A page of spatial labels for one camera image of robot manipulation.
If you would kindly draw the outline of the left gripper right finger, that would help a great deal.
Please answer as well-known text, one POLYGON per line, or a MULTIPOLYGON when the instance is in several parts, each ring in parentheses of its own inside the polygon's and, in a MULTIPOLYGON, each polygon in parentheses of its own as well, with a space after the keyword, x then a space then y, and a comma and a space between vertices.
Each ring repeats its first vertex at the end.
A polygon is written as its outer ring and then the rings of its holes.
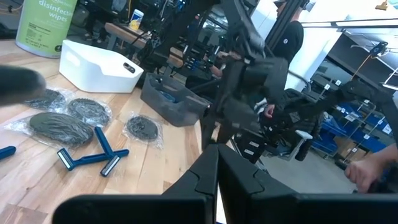
POLYGON ((218 146, 227 224, 398 224, 398 194, 301 194, 218 146))

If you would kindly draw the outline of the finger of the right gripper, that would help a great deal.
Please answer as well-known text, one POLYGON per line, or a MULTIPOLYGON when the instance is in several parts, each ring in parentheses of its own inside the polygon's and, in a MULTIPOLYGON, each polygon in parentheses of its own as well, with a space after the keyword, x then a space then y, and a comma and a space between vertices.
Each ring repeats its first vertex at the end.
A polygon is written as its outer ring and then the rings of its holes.
POLYGON ((201 147, 204 151, 212 142, 212 135, 215 129, 216 118, 212 115, 204 116, 201 120, 201 147))
POLYGON ((236 128, 232 124, 221 124, 218 136, 218 144, 226 144, 236 134, 236 128))

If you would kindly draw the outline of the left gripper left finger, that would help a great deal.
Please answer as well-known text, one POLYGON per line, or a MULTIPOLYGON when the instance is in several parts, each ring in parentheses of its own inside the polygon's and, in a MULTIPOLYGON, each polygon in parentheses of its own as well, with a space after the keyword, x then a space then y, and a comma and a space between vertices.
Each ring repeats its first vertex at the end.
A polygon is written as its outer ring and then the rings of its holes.
POLYGON ((61 203, 52 224, 216 224, 219 152, 209 145, 160 195, 80 195, 61 203))

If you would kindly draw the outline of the small round scrub pad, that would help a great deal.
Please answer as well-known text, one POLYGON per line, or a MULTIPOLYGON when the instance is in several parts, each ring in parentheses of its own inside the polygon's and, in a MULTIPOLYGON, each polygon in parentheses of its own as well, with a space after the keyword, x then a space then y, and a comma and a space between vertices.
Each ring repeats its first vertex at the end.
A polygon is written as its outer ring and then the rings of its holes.
POLYGON ((159 150, 164 148, 162 131, 162 125, 156 119, 136 113, 126 121, 123 129, 125 136, 159 150))

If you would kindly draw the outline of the blue disposable razor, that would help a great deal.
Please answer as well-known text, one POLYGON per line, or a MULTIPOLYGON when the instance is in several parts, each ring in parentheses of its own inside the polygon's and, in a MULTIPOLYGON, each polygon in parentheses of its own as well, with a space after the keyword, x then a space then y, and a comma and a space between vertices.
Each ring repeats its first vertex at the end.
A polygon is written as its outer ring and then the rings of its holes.
POLYGON ((13 156, 16 153, 15 146, 7 146, 0 149, 0 160, 5 159, 9 156, 13 156))
POLYGON ((68 171, 72 171, 76 166, 83 166, 93 164, 96 162, 110 161, 113 156, 107 153, 93 154, 89 156, 83 156, 77 160, 73 160, 68 151, 63 148, 57 152, 59 159, 63 162, 64 166, 68 171))
POLYGON ((103 167, 100 172, 103 177, 107 177, 109 173, 114 169, 116 164, 119 162, 120 157, 111 149, 111 146, 109 145, 109 142, 100 127, 95 127, 94 132, 99 143, 101 144, 104 153, 108 157, 108 163, 103 167))

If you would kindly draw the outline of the round black scrub pad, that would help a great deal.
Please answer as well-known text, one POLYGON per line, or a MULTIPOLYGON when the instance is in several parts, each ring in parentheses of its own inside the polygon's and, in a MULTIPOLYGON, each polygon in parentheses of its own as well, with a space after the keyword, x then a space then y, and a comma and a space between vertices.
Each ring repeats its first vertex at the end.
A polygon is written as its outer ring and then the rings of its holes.
POLYGON ((111 120, 112 112, 109 107, 99 101, 89 98, 75 98, 67 104, 70 116, 91 126, 106 126, 111 120))
POLYGON ((69 100, 73 97, 74 93, 70 90, 47 88, 43 95, 33 100, 24 101, 23 104, 37 110, 59 113, 66 108, 69 100))

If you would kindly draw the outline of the large oval scrub pad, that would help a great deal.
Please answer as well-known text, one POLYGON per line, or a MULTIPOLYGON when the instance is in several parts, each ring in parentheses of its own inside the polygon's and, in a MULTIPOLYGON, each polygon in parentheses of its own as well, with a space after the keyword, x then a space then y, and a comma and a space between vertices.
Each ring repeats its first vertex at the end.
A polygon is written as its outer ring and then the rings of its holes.
POLYGON ((73 149, 90 142, 94 132, 89 124, 67 114, 43 112, 13 121, 5 129, 25 134, 52 147, 73 149))

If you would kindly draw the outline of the person's forearm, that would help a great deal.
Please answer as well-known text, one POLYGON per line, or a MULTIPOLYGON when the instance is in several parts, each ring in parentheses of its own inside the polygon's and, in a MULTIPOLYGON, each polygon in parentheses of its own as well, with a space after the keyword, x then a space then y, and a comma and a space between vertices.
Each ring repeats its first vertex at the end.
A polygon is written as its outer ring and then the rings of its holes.
POLYGON ((398 162, 398 147, 396 143, 374 153, 371 156, 371 161, 378 169, 385 169, 392 163, 398 162))

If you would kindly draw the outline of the smoky translucent plastic container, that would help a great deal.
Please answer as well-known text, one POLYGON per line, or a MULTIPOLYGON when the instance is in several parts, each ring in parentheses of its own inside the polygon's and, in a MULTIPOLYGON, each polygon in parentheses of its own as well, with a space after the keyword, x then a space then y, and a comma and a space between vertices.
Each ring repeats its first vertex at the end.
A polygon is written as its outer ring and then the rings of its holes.
POLYGON ((194 125, 203 116, 210 104, 178 80, 156 73, 146 75, 141 91, 141 100, 176 127, 194 125), (159 91, 171 94, 179 102, 171 103, 167 101, 159 91))

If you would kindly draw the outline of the cardboard boxes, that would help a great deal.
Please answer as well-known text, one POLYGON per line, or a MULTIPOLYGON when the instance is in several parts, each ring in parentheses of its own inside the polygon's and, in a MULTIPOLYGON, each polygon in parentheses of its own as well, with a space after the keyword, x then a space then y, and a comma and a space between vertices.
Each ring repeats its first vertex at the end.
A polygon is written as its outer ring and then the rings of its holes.
POLYGON ((346 160, 359 161, 364 159, 372 152, 366 149, 364 146, 354 142, 350 138, 344 138, 341 136, 335 136, 333 139, 337 145, 337 153, 346 160))

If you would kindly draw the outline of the person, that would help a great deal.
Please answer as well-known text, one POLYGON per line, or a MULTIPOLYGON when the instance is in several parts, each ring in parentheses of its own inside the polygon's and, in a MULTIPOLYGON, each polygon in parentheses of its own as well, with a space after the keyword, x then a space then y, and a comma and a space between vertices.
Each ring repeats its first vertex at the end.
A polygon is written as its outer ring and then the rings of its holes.
POLYGON ((309 0, 301 0, 301 5, 293 13, 290 22, 273 50, 275 57, 286 59, 288 64, 291 63, 303 44, 304 30, 299 22, 299 17, 302 11, 306 9, 308 2, 309 0))

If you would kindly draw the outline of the blue storage bins rack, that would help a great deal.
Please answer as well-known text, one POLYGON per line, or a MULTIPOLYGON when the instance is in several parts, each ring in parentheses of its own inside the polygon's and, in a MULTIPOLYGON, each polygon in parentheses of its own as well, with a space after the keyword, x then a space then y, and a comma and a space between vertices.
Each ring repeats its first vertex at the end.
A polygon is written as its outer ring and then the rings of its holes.
POLYGON ((387 118, 369 100, 341 103, 326 112, 320 136, 312 148, 327 157, 339 155, 335 136, 350 138, 371 152, 394 141, 387 118))

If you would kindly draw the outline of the white plastic bin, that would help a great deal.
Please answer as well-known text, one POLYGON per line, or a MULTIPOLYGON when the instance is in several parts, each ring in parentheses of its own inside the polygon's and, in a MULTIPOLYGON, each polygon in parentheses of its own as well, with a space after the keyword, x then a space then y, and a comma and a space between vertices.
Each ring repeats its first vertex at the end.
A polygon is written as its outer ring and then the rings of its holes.
POLYGON ((81 91, 131 93, 143 69, 112 50, 71 40, 62 42, 59 72, 81 91))

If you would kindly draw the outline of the yellow white wipes tub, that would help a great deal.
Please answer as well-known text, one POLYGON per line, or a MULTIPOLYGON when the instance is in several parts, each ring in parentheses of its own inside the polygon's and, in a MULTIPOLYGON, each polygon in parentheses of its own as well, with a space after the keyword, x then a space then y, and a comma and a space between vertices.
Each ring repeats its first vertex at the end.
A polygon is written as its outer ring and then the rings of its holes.
POLYGON ((143 17, 144 13, 138 9, 135 9, 131 16, 129 28, 131 28, 132 30, 138 30, 143 17))

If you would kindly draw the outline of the green disinfecting wipes canister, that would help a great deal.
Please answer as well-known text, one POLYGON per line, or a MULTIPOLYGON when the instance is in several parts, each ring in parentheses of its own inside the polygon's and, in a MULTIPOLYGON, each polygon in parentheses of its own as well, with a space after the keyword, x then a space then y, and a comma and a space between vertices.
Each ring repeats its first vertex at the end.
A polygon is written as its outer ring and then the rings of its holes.
POLYGON ((32 54, 59 58, 78 0, 24 0, 16 45, 32 54))

